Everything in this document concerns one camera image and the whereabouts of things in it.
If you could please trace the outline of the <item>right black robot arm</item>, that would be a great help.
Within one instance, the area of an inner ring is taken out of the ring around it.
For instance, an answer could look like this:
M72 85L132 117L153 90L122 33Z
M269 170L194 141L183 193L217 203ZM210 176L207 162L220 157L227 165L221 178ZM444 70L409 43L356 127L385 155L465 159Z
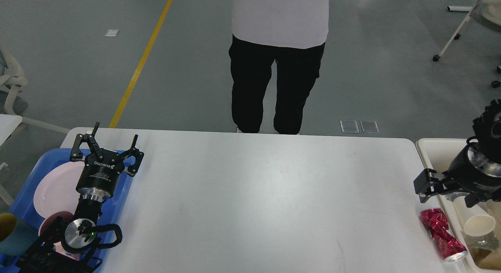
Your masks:
M449 165L438 173L424 169L413 181L420 203L435 195L465 192L465 205L501 199L501 136L500 100L494 99L483 114L473 120L475 135L466 140L465 147Z

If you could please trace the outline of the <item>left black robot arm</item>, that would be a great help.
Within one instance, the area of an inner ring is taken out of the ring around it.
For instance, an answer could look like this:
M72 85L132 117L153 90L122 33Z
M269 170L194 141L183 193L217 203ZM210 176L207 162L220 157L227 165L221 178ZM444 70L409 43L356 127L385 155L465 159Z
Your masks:
M74 214L60 215L18 258L21 273L93 273L102 264L102 250L118 246L123 240L120 226L106 211L108 203L127 192L119 189L120 178L138 173L144 153L134 135L129 149L115 151L99 146L96 123L90 133L77 134L69 161L82 163L77 182L78 195Z

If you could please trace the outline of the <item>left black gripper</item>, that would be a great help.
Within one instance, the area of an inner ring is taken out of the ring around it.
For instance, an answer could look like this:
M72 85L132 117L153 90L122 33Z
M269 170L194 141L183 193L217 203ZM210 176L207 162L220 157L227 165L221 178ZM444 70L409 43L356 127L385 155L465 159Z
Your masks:
M102 148L95 140L99 125L100 122L96 122L90 134L77 134L70 152L70 162L83 162L84 164L75 187L80 198L103 203L114 196L122 172L135 177L144 153L136 147L139 135L135 134L128 150L122 153L116 150L105 150L103 155ZM86 143L90 150L90 154L85 158L80 149L82 143ZM124 161L131 157L134 158L133 164L125 168Z

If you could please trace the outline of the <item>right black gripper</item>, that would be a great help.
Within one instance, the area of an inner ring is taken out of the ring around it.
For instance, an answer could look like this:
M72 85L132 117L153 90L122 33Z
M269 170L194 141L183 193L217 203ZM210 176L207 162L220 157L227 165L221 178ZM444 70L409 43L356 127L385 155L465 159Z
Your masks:
M446 172L424 169L413 185L422 204L433 196L456 198L467 190L471 193L465 197L465 205L472 208L479 202L501 201L500 177L499 158L489 159L479 146L465 146Z

